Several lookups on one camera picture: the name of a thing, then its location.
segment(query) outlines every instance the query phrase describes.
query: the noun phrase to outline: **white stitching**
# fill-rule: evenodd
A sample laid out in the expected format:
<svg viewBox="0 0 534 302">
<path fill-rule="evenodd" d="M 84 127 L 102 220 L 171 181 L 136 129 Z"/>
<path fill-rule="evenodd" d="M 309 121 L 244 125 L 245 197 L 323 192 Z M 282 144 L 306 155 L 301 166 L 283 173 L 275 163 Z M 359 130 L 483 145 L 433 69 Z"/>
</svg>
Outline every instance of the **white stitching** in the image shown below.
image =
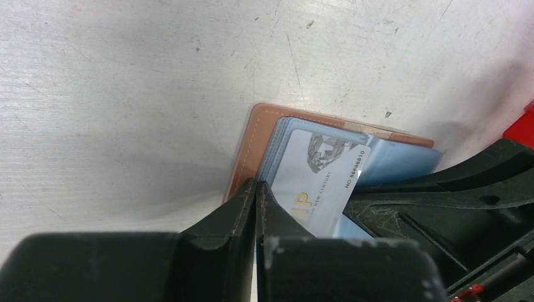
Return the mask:
<svg viewBox="0 0 534 302">
<path fill-rule="evenodd" d="M 264 110 L 262 112 L 259 113 L 258 115 L 258 119 L 256 120 L 256 124 L 254 125 L 254 130 L 252 131 L 252 137 L 251 137 L 251 140 L 249 142 L 249 145 L 247 147 L 247 153 L 245 154 L 245 158 L 243 159 L 243 164 L 241 165 L 241 170 L 239 171 L 239 175 L 237 177 L 237 182 L 236 182 L 236 188 L 234 189 L 234 192 L 231 192 L 230 194 L 234 194 L 236 191 L 237 191 L 237 187 L 239 187 L 239 181 L 241 180 L 241 174 L 243 173 L 243 168 L 245 167 L 245 162 L 247 161 L 247 157 L 249 156 L 249 151 L 250 151 L 250 146 L 252 145 L 252 140 L 254 140 L 254 136 L 256 134 L 256 128 L 258 127 L 258 123 L 259 123 L 259 119 L 261 118 L 261 115 L 264 113 L 264 112 L 267 112 L 267 113 L 274 113 L 276 115 L 282 115 L 282 116 L 290 116 L 290 115 L 287 115 L 285 113 L 280 113 L 280 112 L 274 112 L 274 111 L 268 111 L 268 110 Z M 339 127 L 338 125 L 334 124 L 334 123 L 328 123 L 326 121 L 317 121 L 317 120 L 313 120 L 311 118 L 304 118 L 302 116 L 292 116 L 294 118 L 301 118 L 303 120 L 308 120 L 308 121 L 314 121 L 316 123 L 321 123 L 321 124 L 328 124 L 328 125 L 332 125 L 332 126 L 335 126 L 336 128 Z"/>
</svg>

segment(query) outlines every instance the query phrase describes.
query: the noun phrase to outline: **white surface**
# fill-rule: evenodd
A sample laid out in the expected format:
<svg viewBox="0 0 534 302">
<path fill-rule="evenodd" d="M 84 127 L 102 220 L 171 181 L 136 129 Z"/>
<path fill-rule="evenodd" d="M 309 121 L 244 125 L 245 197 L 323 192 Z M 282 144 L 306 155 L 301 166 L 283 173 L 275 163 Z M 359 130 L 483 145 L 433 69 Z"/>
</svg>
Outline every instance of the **white surface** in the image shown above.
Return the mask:
<svg viewBox="0 0 534 302">
<path fill-rule="evenodd" d="M 34 232 L 198 221 L 260 101 L 430 137 L 459 162 L 534 96 L 533 6 L 1 1 L 0 259 Z"/>
</svg>

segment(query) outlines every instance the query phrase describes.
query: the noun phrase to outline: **diamond graphic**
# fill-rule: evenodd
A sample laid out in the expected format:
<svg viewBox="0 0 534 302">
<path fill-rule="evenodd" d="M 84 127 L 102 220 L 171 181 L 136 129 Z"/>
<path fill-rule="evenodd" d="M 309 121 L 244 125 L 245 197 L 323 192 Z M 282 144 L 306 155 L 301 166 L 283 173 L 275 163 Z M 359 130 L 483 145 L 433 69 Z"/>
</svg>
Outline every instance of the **diamond graphic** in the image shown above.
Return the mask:
<svg viewBox="0 0 534 302">
<path fill-rule="evenodd" d="M 308 165 L 313 173 L 318 173 L 357 145 L 357 143 L 313 133 L 308 145 Z"/>
</svg>

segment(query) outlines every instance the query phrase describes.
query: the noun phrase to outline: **red part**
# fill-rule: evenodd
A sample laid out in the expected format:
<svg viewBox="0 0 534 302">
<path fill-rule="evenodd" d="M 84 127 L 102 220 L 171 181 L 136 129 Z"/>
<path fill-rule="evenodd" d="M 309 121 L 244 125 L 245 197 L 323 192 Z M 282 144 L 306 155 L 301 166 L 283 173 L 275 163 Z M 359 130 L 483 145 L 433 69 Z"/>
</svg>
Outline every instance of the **red part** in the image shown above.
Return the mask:
<svg viewBox="0 0 534 302">
<path fill-rule="evenodd" d="M 503 137 L 534 149 L 534 101 L 525 107 L 525 111 L 523 116 L 504 132 Z"/>
<path fill-rule="evenodd" d="M 456 298 L 451 299 L 451 302 L 463 302 L 467 298 L 477 297 L 477 295 L 483 291 L 484 288 L 480 284 L 473 284 L 471 287 L 458 294 Z"/>
</svg>

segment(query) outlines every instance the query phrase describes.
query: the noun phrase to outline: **black plastic part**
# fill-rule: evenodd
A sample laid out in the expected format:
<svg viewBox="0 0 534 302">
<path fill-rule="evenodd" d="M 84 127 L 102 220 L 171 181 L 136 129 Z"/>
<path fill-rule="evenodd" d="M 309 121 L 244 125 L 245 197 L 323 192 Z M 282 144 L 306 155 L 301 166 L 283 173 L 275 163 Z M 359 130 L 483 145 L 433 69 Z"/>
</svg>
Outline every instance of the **black plastic part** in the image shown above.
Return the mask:
<svg viewBox="0 0 534 302">
<path fill-rule="evenodd" d="M 533 184 L 533 150 L 502 139 L 436 174 L 359 187 L 344 214 L 379 237 L 418 241 L 454 296 L 502 272 L 510 265 L 507 259 L 532 248 Z M 483 301 L 497 299 L 534 275 L 532 266 L 522 268 L 521 274 L 504 274 L 507 282 L 490 283 Z"/>
<path fill-rule="evenodd" d="M 510 289 L 494 302 L 534 302 L 534 277 Z"/>
<path fill-rule="evenodd" d="M 0 271 L 0 301 L 249 301 L 255 192 L 248 180 L 180 234 L 30 236 Z"/>
<path fill-rule="evenodd" d="M 28 237 L 0 271 L 0 301 L 249 301 L 256 227 L 259 301 L 446 301 L 414 243 L 314 238 L 253 180 L 180 234 Z"/>
<path fill-rule="evenodd" d="M 258 301 L 448 301 L 438 271 L 405 240 L 318 239 L 261 183 Z"/>
<path fill-rule="evenodd" d="M 502 138 L 449 169 L 392 184 L 356 187 L 353 194 L 462 191 L 494 184 L 532 168 L 534 150 Z"/>
</svg>

